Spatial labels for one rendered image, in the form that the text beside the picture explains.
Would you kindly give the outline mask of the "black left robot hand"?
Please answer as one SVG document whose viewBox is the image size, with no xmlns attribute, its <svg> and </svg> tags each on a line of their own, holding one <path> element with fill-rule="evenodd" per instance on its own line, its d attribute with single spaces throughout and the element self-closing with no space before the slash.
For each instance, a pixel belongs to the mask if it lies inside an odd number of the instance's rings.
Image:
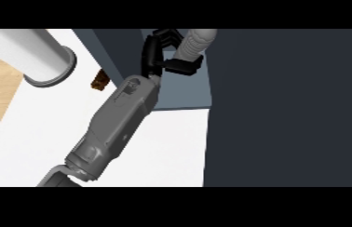
<svg viewBox="0 0 352 227">
<path fill-rule="evenodd" d="M 182 44 L 183 36 L 176 29 L 158 29 L 146 37 L 142 51 L 142 76 L 162 76 L 162 71 L 192 76 L 201 68 L 204 56 L 195 61 L 182 59 L 164 60 L 162 49 L 168 46 L 177 48 Z"/>
</svg>

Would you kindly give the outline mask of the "dark grey cabinet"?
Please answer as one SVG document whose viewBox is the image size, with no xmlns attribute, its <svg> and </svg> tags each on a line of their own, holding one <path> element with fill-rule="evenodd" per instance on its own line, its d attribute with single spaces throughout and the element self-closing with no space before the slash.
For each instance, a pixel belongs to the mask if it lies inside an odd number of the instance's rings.
<svg viewBox="0 0 352 227">
<path fill-rule="evenodd" d="M 142 47 L 152 29 L 74 29 L 91 57 L 120 86 L 124 79 L 140 73 Z M 207 65 L 192 76 L 162 73 L 155 110 L 208 109 L 211 105 Z"/>
</svg>

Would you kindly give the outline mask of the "dark grey cabinet door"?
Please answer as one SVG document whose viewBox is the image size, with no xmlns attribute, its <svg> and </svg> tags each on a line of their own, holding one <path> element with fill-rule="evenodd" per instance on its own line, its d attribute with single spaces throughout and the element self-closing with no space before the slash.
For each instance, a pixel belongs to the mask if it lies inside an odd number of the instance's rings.
<svg viewBox="0 0 352 227">
<path fill-rule="evenodd" d="M 352 186 L 352 30 L 220 30 L 207 186 Z"/>
</svg>

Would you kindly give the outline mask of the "small brown object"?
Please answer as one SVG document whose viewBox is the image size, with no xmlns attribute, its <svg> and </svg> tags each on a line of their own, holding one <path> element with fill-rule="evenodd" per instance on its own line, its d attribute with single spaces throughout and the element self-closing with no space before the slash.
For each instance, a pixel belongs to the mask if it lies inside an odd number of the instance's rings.
<svg viewBox="0 0 352 227">
<path fill-rule="evenodd" d="M 90 83 L 90 87 L 97 90 L 103 90 L 109 82 L 108 74 L 103 70 L 99 70 L 94 79 Z"/>
</svg>

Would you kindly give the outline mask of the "white cylinder with grey rim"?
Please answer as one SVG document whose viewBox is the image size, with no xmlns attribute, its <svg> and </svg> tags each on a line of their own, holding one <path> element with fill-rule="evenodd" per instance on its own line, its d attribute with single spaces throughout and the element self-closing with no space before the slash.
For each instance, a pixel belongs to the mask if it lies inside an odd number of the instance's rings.
<svg viewBox="0 0 352 227">
<path fill-rule="evenodd" d="M 71 75 L 77 56 L 46 29 L 0 29 L 0 60 L 34 87 L 53 87 Z"/>
</svg>

